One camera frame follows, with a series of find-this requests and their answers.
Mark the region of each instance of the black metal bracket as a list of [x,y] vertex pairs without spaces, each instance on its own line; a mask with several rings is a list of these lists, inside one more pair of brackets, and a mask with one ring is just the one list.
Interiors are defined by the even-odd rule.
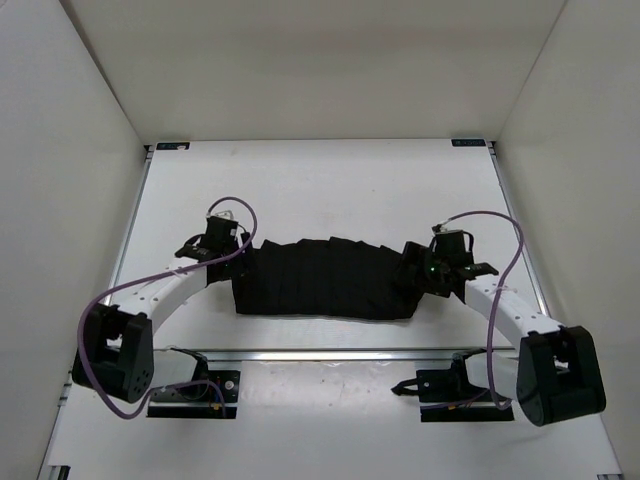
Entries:
[[[175,253],[177,258],[187,257],[198,263],[208,262],[216,258],[230,255],[240,248],[236,240],[238,222],[215,215],[207,218],[207,230],[200,235],[189,238]],[[246,242],[249,234],[244,232],[242,242]],[[244,275],[255,263],[253,245],[241,255],[228,262],[207,266],[207,285]]]
[[[471,385],[467,378],[465,361],[470,356],[484,352],[473,350],[454,355],[448,369],[418,370],[416,378],[405,380],[393,387],[396,395],[418,396],[420,403],[420,420],[429,422],[496,422],[512,421],[513,410],[499,410],[493,404],[489,392]],[[474,399],[473,403],[464,403],[455,408],[434,408],[434,405],[465,402]]]
[[[198,378],[208,378],[220,387],[226,405],[226,419],[236,418],[235,405],[240,395],[240,371],[208,370],[204,376],[198,375]],[[147,417],[221,419],[223,417],[219,403],[215,391],[206,386],[191,387],[182,391],[156,391],[151,395]]]
[[400,264],[394,274],[394,284],[400,289],[415,289],[448,298],[453,293],[462,302],[465,282],[481,275],[497,275],[488,263],[475,263],[474,238],[463,230],[442,231],[433,227],[434,237],[428,247],[407,242]]

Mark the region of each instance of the white table surface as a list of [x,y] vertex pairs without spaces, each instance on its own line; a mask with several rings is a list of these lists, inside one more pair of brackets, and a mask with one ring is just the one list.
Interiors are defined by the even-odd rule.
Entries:
[[[256,246],[341,236],[401,251],[406,240],[428,243],[430,227],[455,213],[506,211],[486,148],[448,140],[196,142],[154,154],[120,281],[162,269],[203,231],[207,207],[223,195],[255,207]],[[229,207],[248,226],[247,213]],[[475,235],[477,261],[504,268],[516,248],[509,225],[459,225]],[[522,262],[509,283],[535,304]],[[226,283],[181,307],[155,344],[459,348],[482,345],[485,335],[486,321],[454,298],[425,297],[407,322],[257,318],[235,314]],[[408,361],[245,361],[238,418],[228,421],[127,422],[74,386],[49,464],[69,465],[69,480],[595,480],[619,472],[599,416],[537,428],[516,409],[509,423],[422,424],[415,398],[389,392],[415,370]]]
[[[450,140],[193,142],[156,151],[119,281],[162,270],[184,241],[205,229],[219,197],[248,201],[259,219],[255,246],[331,236],[386,245],[428,244],[431,226],[472,209],[506,213],[489,152]],[[250,228],[240,205],[226,203]],[[476,261],[503,269],[513,228],[491,217],[456,226],[476,238]],[[511,286],[536,305],[524,262]],[[229,282],[195,295],[160,329],[157,346],[211,349],[441,348],[484,344],[486,321],[456,298],[425,296],[409,321],[236,315]],[[497,345],[508,343],[497,335]]]
[[413,362],[244,362],[235,420],[116,418],[74,387],[50,463],[69,480],[595,480],[618,473],[599,416],[538,428],[421,423],[389,391]]

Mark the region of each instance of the white wall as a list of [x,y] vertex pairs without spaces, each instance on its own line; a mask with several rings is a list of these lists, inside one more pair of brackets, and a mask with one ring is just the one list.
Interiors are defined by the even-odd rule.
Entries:
[[640,2],[570,0],[498,142],[553,312],[594,334],[640,478]]
[[62,0],[141,138],[495,139],[564,0]]
[[0,478],[37,475],[78,316],[108,281],[143,159],[58,2],[1,6]]

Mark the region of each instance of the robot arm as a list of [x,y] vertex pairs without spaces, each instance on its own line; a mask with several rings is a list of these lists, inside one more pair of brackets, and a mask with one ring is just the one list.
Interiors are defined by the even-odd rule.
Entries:
[[[474,263],[473,236],[468,232],[434,227],[434,233],[429,247],[406,244],[396,283],[438,296],[454,293],[490,320],[500,288],[494,276],[498,272],[486,263]],[[589,332],[565,327],[533,310],[509,288],[501,290],[494,326],[514,346],[518,360],[492,355],[496,393],[517,400],[538,426],[603,411],[606,399]],[[470,352],[456,361],[460,358],[465,375],[458,381],[489,388],[487,353]]]
[[[198,380],[206,373],[206,362],[203,364],[195,356],[154,351],[152,337],[192,295],[249,268],[251,247],[229,262],[188,269],[236,252],[237,227],[232,217],[208,217],[206,233],[187,240],[166,267],[175,272],[173,275],[142,285],[119,305],[97,304],[89,312],[84,347],[92,371],[109,396],[135,403],[149,388]],[[249,235],[245,232],[241,238],[246,242]],[[116,340],[120,340],[118,346],[113,344]],[[72,378],[75,383],[92,388],[79,355]]]

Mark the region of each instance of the folded black fabric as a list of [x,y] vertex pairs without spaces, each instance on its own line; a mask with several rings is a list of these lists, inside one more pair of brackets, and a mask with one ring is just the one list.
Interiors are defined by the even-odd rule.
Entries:
[[332,237],[255,249],[255,266],[232,280],[236,312],[320,315],[368,320],[410,318],[422,293],[399,289],[401,254]]

